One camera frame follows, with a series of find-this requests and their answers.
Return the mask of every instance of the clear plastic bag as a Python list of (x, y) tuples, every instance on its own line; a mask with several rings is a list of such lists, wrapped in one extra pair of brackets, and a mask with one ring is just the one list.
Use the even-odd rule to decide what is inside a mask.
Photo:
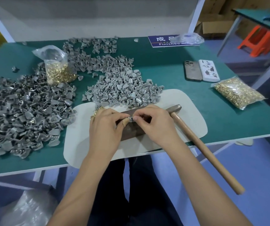
[(32, 51), (35, 56), (44, 60), (47, 83), (49, 85), (69, 83), (77, 78), (68, 67), (67, 53), (54, 45), (48, 45)]
[(171, 39), (171, 43), (182, 43), (190, 45), (199, 45), (204, 43), (205, 40), (197, 33), (184, 33)]
[(46, 226), (58, 205), (44, 190), (26, 190), (17, 202), (5, 207), (0, 226)]
[(232, 77), (218, 83), (212, 83), (211, 87), (214, 87), (228, 101), (241, 110), (244, 110), (249, 104), (266, 99), (238, 77)]

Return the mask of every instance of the person's left hand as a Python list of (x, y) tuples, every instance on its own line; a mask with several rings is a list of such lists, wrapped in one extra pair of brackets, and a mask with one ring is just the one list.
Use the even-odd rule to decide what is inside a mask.
[(111, 108), (99, 109), (91, 118), (89, 153), (110, 162), (119, 146), (122, 131), (129, 122), (129, 114), (119, 113)]

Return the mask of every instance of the forearm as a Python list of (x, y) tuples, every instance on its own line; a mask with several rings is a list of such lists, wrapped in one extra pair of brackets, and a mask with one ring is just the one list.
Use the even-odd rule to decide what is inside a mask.
[(201, 226), (252, 225), (182, 140), (165, 151), (177, 168)]
[(109, 162), (87, 155), (48, 226), (87, 225), (98, 183)]

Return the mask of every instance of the sign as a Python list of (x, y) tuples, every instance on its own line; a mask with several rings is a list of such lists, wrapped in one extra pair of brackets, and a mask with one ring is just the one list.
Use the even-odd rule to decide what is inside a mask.
[(171, 39), (178, 35), (152, 35), (148, 36), (148, 39), (153, 48), (163, 47), (178, 47), (178, 46), (194, 46), (187, 43), (171, 43)]

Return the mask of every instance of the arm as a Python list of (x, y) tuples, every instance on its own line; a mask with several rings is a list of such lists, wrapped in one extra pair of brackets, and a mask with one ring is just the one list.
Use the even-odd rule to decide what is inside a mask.
[[(90, 121), (90, 147), (78, 175), (58, 205), (48, 226), (84, 226), (91, 213), (99, 181), (117, 151), (128, 114), (98, 110)], [(115, 128), (115, 122), (122, 120)]]
[[(141, 117), (151, 116), (150, 124)], [(181, 140), (167, 111), (155, 105), (137, 110), (133, 119), (173, 161), (201, 226), (251, 226)]]

